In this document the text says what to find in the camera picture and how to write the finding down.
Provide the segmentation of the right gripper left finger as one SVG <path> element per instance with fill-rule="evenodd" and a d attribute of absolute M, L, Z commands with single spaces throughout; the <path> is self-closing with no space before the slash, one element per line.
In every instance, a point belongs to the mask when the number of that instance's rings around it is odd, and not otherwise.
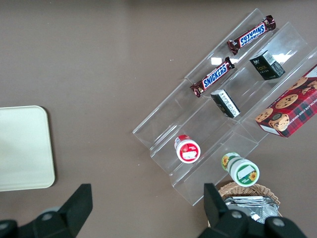
<path fill-rule="evenodd" d="M 91 184 L 82 184 L 57 210 L 19 228 L 20 238 L 75 238 L 93 208 Z"/>

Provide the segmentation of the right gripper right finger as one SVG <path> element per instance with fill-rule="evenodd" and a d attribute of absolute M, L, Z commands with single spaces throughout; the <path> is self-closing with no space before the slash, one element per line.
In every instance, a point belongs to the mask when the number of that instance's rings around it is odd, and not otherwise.
<path fill-rule="evenodd" d="M 245 213 L 230 210 L 212 183 L 204 184 L 204 210 L 210 226 L 201 238 L 262 238 L 263 225 Z"/>

